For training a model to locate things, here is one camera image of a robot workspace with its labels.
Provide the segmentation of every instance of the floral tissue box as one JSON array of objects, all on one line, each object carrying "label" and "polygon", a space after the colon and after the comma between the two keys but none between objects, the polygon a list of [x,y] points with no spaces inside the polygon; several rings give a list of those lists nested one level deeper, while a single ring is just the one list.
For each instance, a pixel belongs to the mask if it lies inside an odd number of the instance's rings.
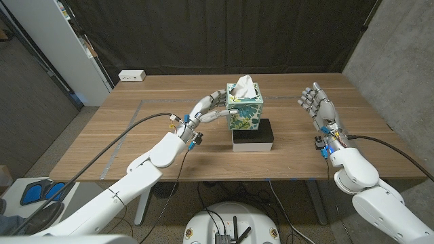
[{"label": "floral tissue box", "polygon": [[231,91],[235,88],[236,84],[227,84],[226,108],[238,109],[238,114],[228,116],[230,130],[258,129],[264,100],[260,94],[258,84],[253,83],[253,85],[256,92],[255,98],[237,98],[231,95]]}]

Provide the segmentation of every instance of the wooden table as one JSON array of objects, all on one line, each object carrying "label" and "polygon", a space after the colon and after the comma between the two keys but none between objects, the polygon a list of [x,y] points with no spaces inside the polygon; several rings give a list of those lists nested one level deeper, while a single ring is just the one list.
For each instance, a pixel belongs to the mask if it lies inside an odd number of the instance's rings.
[{"label": "wooden table", "polygon": [[[120,82],[98,109],[50,174],[69,180],[129,124],[155,113],[190,113],[199,99],[236,83],[241,75],[147,76],[143,82]],[[417,161],[381,116],[341,74],[252,75],[264,97],[262,118],[269,118],[275,137],[270,152],[232,152],[226,119],[201,124],[203,142],[186,157],[180,181],[204,180],[325,180],[326,162],[313,146],[319,133],[298,104],[302,90],[317,81],[337,108],[351,134],[373,136],[402,149]],[[136,157],[151,149],[170,130],[168,117],[157,117],[134,128],[94,163],[79,181],[118,180]],[[365,157],[382,178],[422,178],[407,159],[375,142],[358,140]],[[174,181],[182,156],[166,169],[162,180]]]}]

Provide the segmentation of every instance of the white tissue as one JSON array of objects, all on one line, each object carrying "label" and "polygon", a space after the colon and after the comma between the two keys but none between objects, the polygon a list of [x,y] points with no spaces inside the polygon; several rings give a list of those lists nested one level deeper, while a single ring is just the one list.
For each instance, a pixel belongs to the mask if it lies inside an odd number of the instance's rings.
[{"label": "white tissue", "polygon": [[239,78],[237,85],[231,91],[231,94],[237,98],[255,98],[256,91],[253,86],[252,78],[249,75]]}]

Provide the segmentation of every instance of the electrical outlet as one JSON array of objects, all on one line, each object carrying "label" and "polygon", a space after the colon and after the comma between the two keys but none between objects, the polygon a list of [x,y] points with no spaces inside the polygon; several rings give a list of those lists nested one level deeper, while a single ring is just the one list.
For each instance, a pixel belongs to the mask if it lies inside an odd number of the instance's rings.
[{"label": "electrical outlet", "polygon": [[146,77],[144,70],[122,70],[118,75],[121,81],[143,81]]}]

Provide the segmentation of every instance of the white robotic arm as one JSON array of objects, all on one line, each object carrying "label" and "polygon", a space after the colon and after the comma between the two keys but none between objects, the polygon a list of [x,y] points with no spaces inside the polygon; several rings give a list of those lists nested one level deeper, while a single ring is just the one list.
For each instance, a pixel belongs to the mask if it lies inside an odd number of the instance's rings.
[{"label": "white robotic arm", "polygon": [[132,161],[127,175],[92,199],[61,223],[38,232],[35,236],[75,236],[99,233],[131,200],[149,190],[162,177],[159,168],[170,166],[176,156],[191,141],[189,150],[200,144],[203,134],[195,132],[199,122],[210,122],[218,117],[238,113],[237,110],[209,111],[226,101],[224,90],[216,91],[194,107],[177,127],[177,134],[168,132],[150,151]]},{"label": "white robotic arm", "polygon": [[354,195],[353,206],[365,220],[398,243],[434,243],[434,232],[405,205],[402,196],[382,181],[375,167],[350,147],[333,103],[318,83],[306,88],[298,101],[324,133],[323,157],[334,167],[334,181],[343,192]]}]

